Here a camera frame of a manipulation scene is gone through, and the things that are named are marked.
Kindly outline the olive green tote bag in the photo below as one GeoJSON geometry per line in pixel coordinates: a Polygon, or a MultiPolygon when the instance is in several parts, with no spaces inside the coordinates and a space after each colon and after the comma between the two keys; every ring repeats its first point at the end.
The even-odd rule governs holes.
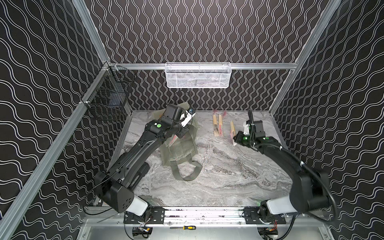
{"type": "Polygon", "coordinates": [[[195,180],[203,168],[199,162],[193,160],[193,156],[198,154],[195,140],[199,124],[192,119],[187,126],[189,127],[189,131],[183,138],[180,139],[174,135],[160,146],[163,165],[171,167],[173,176],[176,180],[185,182],[195,180]],[[195,168],[189,176],[182,177],[179,171],[179,165],[186,162],[193,165],[195,168]]]}

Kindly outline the folding fan with pink paper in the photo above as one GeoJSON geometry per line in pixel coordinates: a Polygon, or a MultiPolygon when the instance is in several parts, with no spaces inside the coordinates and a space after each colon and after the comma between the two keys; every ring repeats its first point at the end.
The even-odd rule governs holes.
{"type": "Polygon", "coordinates": [[[223,137],[224,136],[224,117],[226,116],[227,112],[224,111],[221,114],[219,114],[219,136],[223,137]]]}

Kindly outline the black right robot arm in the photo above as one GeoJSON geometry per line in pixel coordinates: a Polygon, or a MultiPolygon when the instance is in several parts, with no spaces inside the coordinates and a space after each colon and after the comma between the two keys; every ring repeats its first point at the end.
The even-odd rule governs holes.
{"type": "Polygon", "coordinates": [[[246,121],[244,130],[233,136],[233,141],[269,157],[292,180],[288,196],[261,202],[261,221],[269,223],[282,214],[308,214],[324,222],[332,223],[338,215],[335,198],[330,190],[328,175],[307,166],[277,139],[267,137],[262,121],[246,121]]]}

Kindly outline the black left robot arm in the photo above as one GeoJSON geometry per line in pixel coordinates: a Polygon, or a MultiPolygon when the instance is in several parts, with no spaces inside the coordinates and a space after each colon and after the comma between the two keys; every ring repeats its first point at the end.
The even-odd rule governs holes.
{"type": "Polygon", "coordinates": [[[149,204],[134,194],[134,185],[145,175],[146,160],[166,140],[173,136],[184,137],[195,114],[191,108],[185,110],[177,105],[167,105],[158,120],[145,125],[143,134],[127,153],[122,154],[109,170],[96,174],[94,192],[97,197],[117,213],[142,216],[149,204]]]}

